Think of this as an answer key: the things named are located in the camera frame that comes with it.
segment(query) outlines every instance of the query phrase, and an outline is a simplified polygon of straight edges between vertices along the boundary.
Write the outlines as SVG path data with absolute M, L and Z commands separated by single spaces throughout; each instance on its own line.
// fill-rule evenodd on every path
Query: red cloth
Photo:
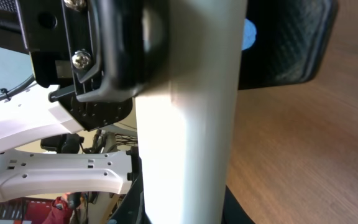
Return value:
M 63 209 L 58 209 L 55 205 L 63 205 Z M 65 201 L 57 197 L 52 202 L 52 210 L 50 211 L 47 219 L 42 224 L 69 224 L 73 210 L 68 208 Z

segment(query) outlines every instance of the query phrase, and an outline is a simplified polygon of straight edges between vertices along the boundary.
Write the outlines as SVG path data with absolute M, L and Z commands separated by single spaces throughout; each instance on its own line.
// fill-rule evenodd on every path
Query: blue object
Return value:
M 246 19 L 244 21 L 244 31 L 242 33 L 242 50 L 250 48 L 256 39 L 256 27 L 254 23 Z

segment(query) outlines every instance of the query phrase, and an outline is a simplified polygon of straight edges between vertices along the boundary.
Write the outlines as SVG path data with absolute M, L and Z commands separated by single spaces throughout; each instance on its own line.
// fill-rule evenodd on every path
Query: wooden table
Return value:
M 358 223 L 358 1 L 318 77 L 240 91 L 228 186 L 256 223 Z

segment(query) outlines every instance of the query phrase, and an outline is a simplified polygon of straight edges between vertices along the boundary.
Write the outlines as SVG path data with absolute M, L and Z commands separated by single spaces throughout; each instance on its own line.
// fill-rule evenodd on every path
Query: screw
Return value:
M 81 11 L 86 7 L 86 0 L 64 0 L 66 7 L 74 9 L 76 11 Z
M 92 59 L 89 53 L 79 50 L 74 53 L 71 62 L 75 68 L 83 70 L 92 64 Z

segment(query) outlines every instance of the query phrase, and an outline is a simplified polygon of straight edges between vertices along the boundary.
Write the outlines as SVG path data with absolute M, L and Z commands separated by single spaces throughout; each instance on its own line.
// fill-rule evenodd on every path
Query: metal bracket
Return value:
M 0 154 L 0 202 L 36 194 L 99 191 L 126 194 L 131 156 L 37 154 L 15 149 Z

